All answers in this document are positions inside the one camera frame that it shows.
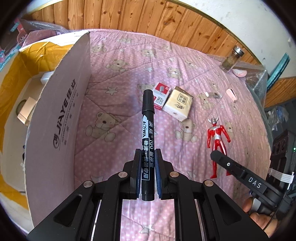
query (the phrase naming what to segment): finger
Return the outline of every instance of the finger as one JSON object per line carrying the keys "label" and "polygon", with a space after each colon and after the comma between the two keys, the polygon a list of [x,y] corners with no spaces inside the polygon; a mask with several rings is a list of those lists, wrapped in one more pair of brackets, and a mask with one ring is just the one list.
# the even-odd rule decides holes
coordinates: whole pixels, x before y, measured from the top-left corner
{"label": "finger", "polygon": [[[250,215],[250,218],[253,219],[254,222],[262,229],[265,228],[265,226],[271,219],[270,216],[267,216],[265,214],[258,214],[258,213],[252,213]],[[268,235],[268,237],[270,237],[274,233],[277,226],[277,222],[278,222],[277,219],[273,219],[265,229],[265,232]]]}
{"label": "finger", "polygon": [[252,207],[253,199],[249,197],[243,204],[242,209],[245,213],[247,213]]}

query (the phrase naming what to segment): red action figure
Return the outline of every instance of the red action figure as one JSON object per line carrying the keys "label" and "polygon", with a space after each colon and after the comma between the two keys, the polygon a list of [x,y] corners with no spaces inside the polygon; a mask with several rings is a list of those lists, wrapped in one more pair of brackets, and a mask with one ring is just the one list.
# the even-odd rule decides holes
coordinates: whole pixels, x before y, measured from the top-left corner
{"label": "red action figure", "polygon": [[[217,116],[217,118],[212,116],[211,120],[208,119],[208,122],[210,122],[213,126],[207,130],[207,148],[210,148],[210,142],[212,137],[213,138],[212,150],[217,150],[219,146],[221,149],[221,152],[227,156],[226,148],[221,137],[221,132],[224,133],[228,142],[230,142],[230,138],[224,126],[217,125],[218,119],[219,119],[219,116]],[[216,177],[217,177],[217,163],[213,161],[213,175],[211,176],[211,178],[216,178]]]}

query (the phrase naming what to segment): red and white box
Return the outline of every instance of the red and white box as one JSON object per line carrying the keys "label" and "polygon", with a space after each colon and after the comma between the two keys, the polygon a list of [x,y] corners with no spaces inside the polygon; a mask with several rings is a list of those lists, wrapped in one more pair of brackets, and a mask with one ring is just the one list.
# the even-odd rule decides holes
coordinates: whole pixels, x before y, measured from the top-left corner
{"label": "red and white box", "polygon": [[171,88],[162,84],[157,83],[156,86],[152,89],[154,96],[154,107],[161,110],[165,104],[166,99],[170,94]]}

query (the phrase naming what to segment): pink bed sheet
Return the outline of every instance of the pink bed sheet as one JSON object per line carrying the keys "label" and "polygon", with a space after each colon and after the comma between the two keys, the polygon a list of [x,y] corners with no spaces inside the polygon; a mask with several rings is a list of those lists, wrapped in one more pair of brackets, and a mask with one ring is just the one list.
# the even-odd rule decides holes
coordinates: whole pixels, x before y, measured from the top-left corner
{"label": "pink bed sheet", "polygon": [[[122,171],[141,148],[141,98],[157,82],[180,86],[194,96],[186,126],[164,111],[155,110],[155,147],[164,160],[189,179],[202,182],[212,175],[210,149],[206,147],[207,119],[219,115],[231,142],[228,156],[265,177],[270,147],[260,112],[245,83],[225,74],[219,62],[207,55],[147,34],[117,30],[92,30],[92,76],[81,108],[75,146],[75,188],[83,181],[107,180]],[[236,103],[225,94],[233,88]],[[204,93],[219,91],[221,99]],[[183,138],[179,132],[185,131]],[[248,195],[233,176],[218,167],[217,183],[241,203]],[[173,200],[141,199],[123,202],[121,240],[174,240]]]}

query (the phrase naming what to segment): glass jar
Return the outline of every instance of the glass jar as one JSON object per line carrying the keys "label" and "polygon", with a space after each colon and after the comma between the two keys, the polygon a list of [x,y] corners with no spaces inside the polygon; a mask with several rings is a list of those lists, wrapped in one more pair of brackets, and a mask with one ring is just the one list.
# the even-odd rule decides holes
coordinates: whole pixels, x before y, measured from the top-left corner
{"label": "glass jar", "polygon": [[243,55],[244,52],[238,46],[234,46],[229,56],[221,63],[220,68],[228,73]]}

